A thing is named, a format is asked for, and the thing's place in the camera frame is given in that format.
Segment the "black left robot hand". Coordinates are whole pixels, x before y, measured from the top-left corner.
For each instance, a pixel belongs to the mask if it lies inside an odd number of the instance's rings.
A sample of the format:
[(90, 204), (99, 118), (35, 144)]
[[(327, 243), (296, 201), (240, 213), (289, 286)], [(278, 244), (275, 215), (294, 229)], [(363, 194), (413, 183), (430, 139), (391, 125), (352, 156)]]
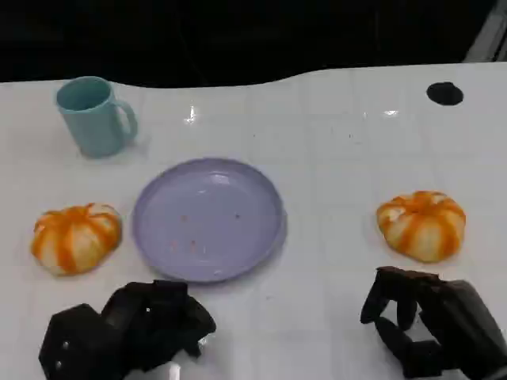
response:
[(211, 314), (183, 282), (130, 282), (106, 302), (101, 317), (120, 338), (120, 373), (148, 372), (184, 351), (201, 355), (200, 340), (216, 331)]

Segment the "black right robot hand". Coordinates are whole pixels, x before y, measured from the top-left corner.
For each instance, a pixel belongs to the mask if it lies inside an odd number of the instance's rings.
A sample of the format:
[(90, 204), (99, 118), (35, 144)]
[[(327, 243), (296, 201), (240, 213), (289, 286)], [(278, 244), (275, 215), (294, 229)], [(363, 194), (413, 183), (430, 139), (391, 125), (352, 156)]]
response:
[(405, 378), (459, 370), (469, 379), (506, 377), (506, 340), (465, 280), (379, 267), (360, 314), (399, 361)]

